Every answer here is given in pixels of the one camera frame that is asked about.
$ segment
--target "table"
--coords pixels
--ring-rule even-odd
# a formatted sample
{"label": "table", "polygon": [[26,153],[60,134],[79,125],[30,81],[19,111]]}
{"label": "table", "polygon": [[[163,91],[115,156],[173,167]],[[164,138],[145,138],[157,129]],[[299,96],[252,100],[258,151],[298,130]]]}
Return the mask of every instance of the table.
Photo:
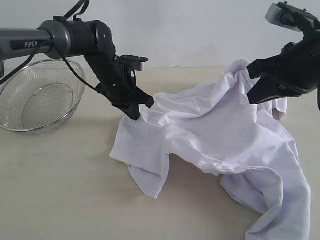
{"label": "table", "polygon": [[[148,69],[138,85],[177,93],[217,81],[224,68]],[[90,83],[97,79],[86,71]],[[320,112],[316,92],[289,99],[282,124],[296,139],[312,189],[311,233],[320,225]],[[0,130],[0,239],[242,240],[260,215],[205,174],[172,156],[159,198],[142,194],[128,168],[109,158],[123,114],[86,89],[70,121],[45,136]]]}

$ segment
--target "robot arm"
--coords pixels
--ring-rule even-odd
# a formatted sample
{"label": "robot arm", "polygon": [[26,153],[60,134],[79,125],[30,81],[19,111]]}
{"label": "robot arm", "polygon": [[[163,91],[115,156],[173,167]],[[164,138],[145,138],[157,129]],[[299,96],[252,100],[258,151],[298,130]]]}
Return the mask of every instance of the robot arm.
{"label": "robot arm", "polygon": [[266,15],[271,24],[303,32],[299,43],[290,42],[280,55],[257,59],[247,69],[252,79],[260,78],[247,94],[251,104],[300,97],[318,89],[320,108],[320,22],[306,9],[288,2],[273,3]]}
{"label": "robot arm", "polygon": [[[151,108],[155,103],[137,87],[136,82],[135,70],[142,71],[148,59],[117,56],[111,30],[105,23],[98,20],[83,22],[77,18],[86,11],[89,3],[90,0],[80,0],[64,17],[55,16],[38,29],[0,29],[0,77],[4,76],[4,61],[7,59],[31,56],[31,60],[35,54],[43,53],[51,59],[62,58],[68,64],[66,58],[84,56],[100,81],[96,87],[87,85],[131,119],[137,120],[140,117],[139,104]],[[82,6],[80,13],[69,21]],[[6,76],[0,84],[11,76]]]}

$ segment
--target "crumpled fabric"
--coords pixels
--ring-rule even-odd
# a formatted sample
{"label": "crumpled fabric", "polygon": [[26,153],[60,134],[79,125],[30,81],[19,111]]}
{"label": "crumpled fabric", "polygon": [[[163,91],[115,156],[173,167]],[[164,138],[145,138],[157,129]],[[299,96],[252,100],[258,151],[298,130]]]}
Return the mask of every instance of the crumpled fabric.
{"label": "crumpled fabric", "polygon": [[299,165],[294,138],[275,119],[287,99],[251,105],[246,60],[235,61],[217,83],[177,94],[158,93],[141,118],[124,117],[110,157],[128,165],[142,192],[157,198],[166,183],[170,154],[206,174],[262,217],[246,240],[308,240],[311,189]]}

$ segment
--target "cloth fold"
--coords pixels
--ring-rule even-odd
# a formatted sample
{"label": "cloth fold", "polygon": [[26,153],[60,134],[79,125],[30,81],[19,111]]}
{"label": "cloth fold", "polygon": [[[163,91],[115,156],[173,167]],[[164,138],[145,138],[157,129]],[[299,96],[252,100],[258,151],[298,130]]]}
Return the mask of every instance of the cloth fold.
{"label": "cloth fold", "polygon": [[287,99],[251,105],[247,93],[257,79],[250,79],[248,64],[235,61],[217,83],[156,94],[138,121],[121,120],[110,157],[127,164],[142,192],[157,198],[175,154],[206,174],[223,175],[228,194],[262,214],[246,240],[308,240],[310,186],[295,140],[275,119],[285,116]]}

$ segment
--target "metal mesh basket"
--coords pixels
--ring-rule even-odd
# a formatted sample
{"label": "metal mesh basket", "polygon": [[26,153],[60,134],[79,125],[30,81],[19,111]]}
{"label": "metal mesh basket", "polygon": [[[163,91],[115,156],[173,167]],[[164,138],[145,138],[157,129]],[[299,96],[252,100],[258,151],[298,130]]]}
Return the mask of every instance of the metal mesh basket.
{"label": "metal mesh basket", "polygon": [[[85,79],[82,67],[69,63]],[[74,114],[85,87],[63,60],[30,64],[0,87],[0,127],[24,135],[51,133]]]}

